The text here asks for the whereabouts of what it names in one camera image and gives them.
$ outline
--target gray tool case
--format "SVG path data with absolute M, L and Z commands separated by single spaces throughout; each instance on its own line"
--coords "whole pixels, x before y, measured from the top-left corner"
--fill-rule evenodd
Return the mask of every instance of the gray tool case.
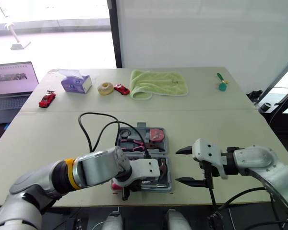
M 145 191 L 163 191 L 163 192 L 168 192 L 172 189 L 172 182 L 171 182 L 171 177 L 170 177 L 170 166 L 169 166 L 169 158 L 166 156 L 168 153 L 168 139 L 165 133 L 165 130 L 160 127 L 146 127 L 146 122 L 138 122 L 137 127 L 135 129 L 141 134 L 143 137 L 145 143 L 150 142 L 150 130 L 151 129 L 159 129 L 162 130 L 164 133 L 164 138 L 161 142 L 152 142 L 153 144 L 157 145 L 160 147 L 160 149 L 148 149 L 149 154 L 153 159 L 158 160 L 159 166 L 161 165 L 161 159 L 165 159 L 165 164 L 167 166 L 167 172 L 163 176 L 162 179 L 161 175 L 162 172 L 160 172 L 160 177 L 159 180 L 155 181 L 150 181 L 150 180 L 142 180 L 141 183 L 141 190 Z M 137 144 L 132 144 L 130 142 L 123 142 L 122 140 L 124 139 L 135 139 L 139 142 L 141 141 L 141 138 L 139 135 L 130 127 L 121 127 L 120 128 L 120 136 L 117 145 L 120 146 L 121 148 L 127 148 L 127 149 L 132 149 L 133 147 L 137 147 Z M 142 159 L 144 158 L 144 151 L 125 151 L 124 152 L 126 156 L 132 161 L 136 159 Z

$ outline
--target purple tissue box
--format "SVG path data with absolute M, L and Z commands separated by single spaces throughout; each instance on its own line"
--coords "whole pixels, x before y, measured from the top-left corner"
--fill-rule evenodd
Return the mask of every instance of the purple tissue box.
M 61 81 L 61 84 L 66 92 L 86 93 L 92 86 L 90 76 L 82 76 L 82 79 L 77 77 L 66 77 Z

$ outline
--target towel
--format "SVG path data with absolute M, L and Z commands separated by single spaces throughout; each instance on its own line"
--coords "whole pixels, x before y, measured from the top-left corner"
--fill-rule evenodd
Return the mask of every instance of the towel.
M 136 100 L 150 99 L 154 94 L 185 96 L 188 86 L 185 79 L 177 73 L 152 73 L 133 70 L 130 79 L 130 96 Z

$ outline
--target laptop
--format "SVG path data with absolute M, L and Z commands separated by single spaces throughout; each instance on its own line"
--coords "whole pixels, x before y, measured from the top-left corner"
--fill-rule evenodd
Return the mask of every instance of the laptop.
M 31 62 L 0 65 L 0 124 L 14 119 L 37 85 Z

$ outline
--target toy car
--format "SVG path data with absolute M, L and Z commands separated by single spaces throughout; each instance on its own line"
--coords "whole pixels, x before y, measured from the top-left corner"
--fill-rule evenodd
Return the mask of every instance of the toy car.
M 54 91 L 47 90 L 47 94 L 42 98 L 42 100 L 38 103 L 38 106 L 41 108 L 47 108 L 53 99 L 56 98 L 56 94 Z
M 120 92 L 121 95 L 127 95 L 127 94 L 130 93 L 130 91 L 129 91 L 125 86 L 123 86 L 123 85 L 121 85 L 121 84 L 115 85 L 115 86 L 114 86 L 114 89 L 115 89 L 116 91 Z

